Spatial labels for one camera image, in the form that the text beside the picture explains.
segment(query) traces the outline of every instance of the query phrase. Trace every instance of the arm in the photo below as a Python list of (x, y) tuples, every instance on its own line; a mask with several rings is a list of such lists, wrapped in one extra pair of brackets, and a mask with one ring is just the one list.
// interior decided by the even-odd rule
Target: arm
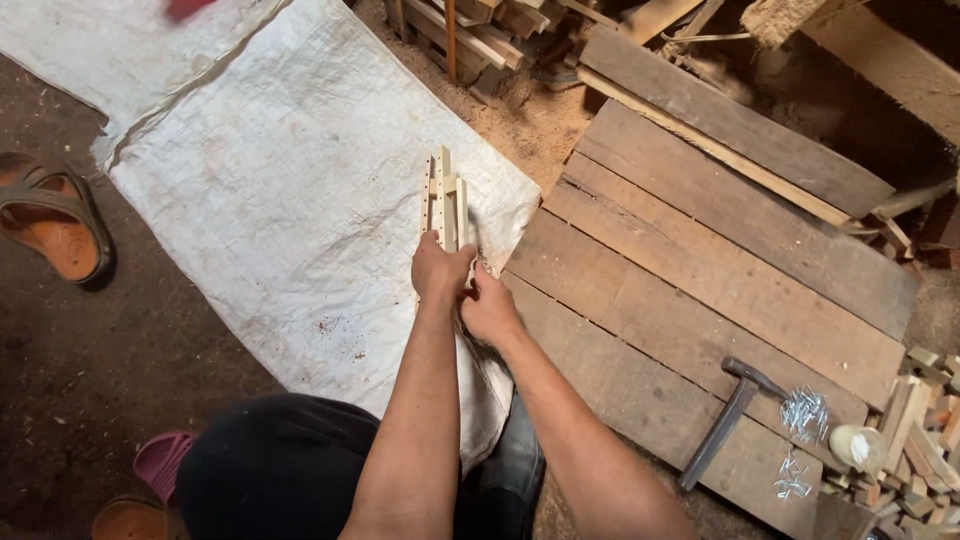
[(462, 314), (514, 374), (543, 454), (584, 538), (697, 538), (653, 473), (593, 414), (523, 328), (507, 287), (476, 266)]
[(449, 538), (460, 468), (454, 344), (457, 295), (476, 250), (420, 238), (411, 271), (420, 309), (340, 538)]

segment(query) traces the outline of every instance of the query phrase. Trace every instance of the hammer head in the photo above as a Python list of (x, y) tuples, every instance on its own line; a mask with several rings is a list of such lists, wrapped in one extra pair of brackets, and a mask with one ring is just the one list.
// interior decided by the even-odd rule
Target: hammer head
[(787, 394), (785, 390), (777, 386), (777, 384), (767, 376), (760, 373), (756, 368), (741, 361), (739, 358), (726, 356), (723, 361), (720, 362), (720, 367), (731, 375), (736, 375), (741, 379), (752, 380), (761, 390), (769, 392), (781, 400), (786, 401), (790, 399), (790, 394)]

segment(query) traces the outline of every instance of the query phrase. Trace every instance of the hand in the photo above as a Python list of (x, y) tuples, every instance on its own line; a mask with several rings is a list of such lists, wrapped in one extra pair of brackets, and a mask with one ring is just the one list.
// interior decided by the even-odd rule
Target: hand
[(464, 290), (477, 248), (467, 244), (457, 253), (447, 253), (437, 243), (438, 238), (440, 233), (437, 231), (427, 231), (420, 236), (410, 280), (421, 299), (436, 296), (452, 301)]
[(523, 322), (507, 285), (488, 274), (479, 260), (473, 269), (474, 288), (460, 305), (460, 316), (473, 337), (496, 347), (502, 336), (525, 331)]

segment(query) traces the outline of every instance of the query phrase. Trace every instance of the pile of nails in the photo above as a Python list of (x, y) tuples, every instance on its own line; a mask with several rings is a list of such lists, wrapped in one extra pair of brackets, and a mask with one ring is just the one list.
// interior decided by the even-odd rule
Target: pile of nails
[(807, 469), (808, 467), (804, 467), (801, 470), (797, 460), (793, 457), (793, 447), (790, 446), (787, 448), (786, 459), (780, 466), (780, 473), (782, 475), (787, 475), (788, 478), (779, 479), (774, 482), (774, 485), (776, 485), (779, 489), (777, 492), (777, 497), (786, 501), (790, 498), (791, 493), (797, 497), (806, 497), (809, 495), (812, 488), (800, 481), (800, 477), (806, 472)]
[(814, 392), (808, 384), (797, 388), (780, 406), (780, 421), (801, 442), (819, 444), (827, 436), (829, 411), (825, 395)]

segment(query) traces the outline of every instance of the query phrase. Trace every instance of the orange sandal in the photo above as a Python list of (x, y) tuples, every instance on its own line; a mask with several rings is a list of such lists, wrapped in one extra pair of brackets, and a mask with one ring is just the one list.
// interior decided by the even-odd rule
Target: orange sandal
[(105, 504), (90, 531), (92, 540), (167, 540), (167, 514), (133, 496)]
[(26, 154), (0, 154), (0, 230), (40, 252), (69, 282), (90, 282), (111, 260), (110, 239), (84, 179)]

